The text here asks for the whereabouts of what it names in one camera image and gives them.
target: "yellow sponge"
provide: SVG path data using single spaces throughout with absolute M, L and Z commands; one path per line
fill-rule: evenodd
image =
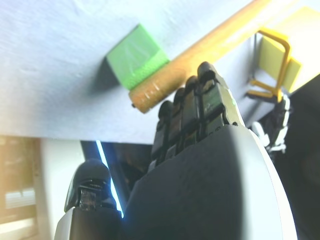
M 292 93 L 320 73 L 320 13 L 303 7 L 272 29 L 287 35 L 292 47 L 282 84 Z M 264 36 L 259 67 L 277 79 L 284 53 L 285 49 L 281 44 Z

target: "blue light strip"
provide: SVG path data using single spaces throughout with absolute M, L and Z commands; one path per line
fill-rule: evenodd
M 108 167 L 108 163 L 107 163 L 107 158 L 106 158 L 104 149 L 102 148 L 101 142 L 99 140 L 97 140 L 95 142 L 96 142 L 96 146 L 98 147 L 98 151 L 99 151 L 99 154 L 100 154 L 100 157 L 101 157 L 101 161 L 103 162 L 103 164 L 107 168 L 109 168 Z M 119 202 L 119 198 L 118 198 L 118 195 L 117 195 L 117 191 L 116 191 L 116 188 L 115 188 L 115 185 L 114 185 L 114 181 L 112 180 L 112 178 L 111 178 L 110 188 L 111 188 L 111 194 L 112 194 L 112 196 L 113 196 L 113 198 L 115 200 L 115 203 L 116 203 L 116 209 L 121 212 L 121 217 L 124 218 L 124 213 L 122 212 L 122 208 L 121 208 L 121 205 L 120 205 L 120 202 Z

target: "green block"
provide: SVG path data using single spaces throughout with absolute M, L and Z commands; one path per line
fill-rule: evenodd
M 118 81 L 131 90 L 168 63 L 168 57 L 149 33 L 138 25 L 107 55 Z

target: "wooden rolling pin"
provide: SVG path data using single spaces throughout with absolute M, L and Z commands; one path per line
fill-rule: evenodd
M 129 93 L 133 105 L 148 112 L 182 86 L 198 66 L 214 63 L 244 42 L 296 0 L 254 0 Z

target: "robotic hand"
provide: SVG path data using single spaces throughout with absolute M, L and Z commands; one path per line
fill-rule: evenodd
M 66 204 L 55 240 L 297 239 L 280 178 L 211 64 L 203 62 L 174 102 L 162 104 L 151 158 L 123 219 L 108 194 L 82 206 L 87 199 L 83 184 L 71 183 L 74 190 L 68 195 L 78 194 L 67 197 L 67 202 L 75 200 Z M 100 179 L 109 179 L 107 175 Z M 88 179 L 97 182 L 96 175 L 77 181 Z M 104 184 L 99 191 L 108 187 Z M 63 236 L 62 229 L 68 234 Z

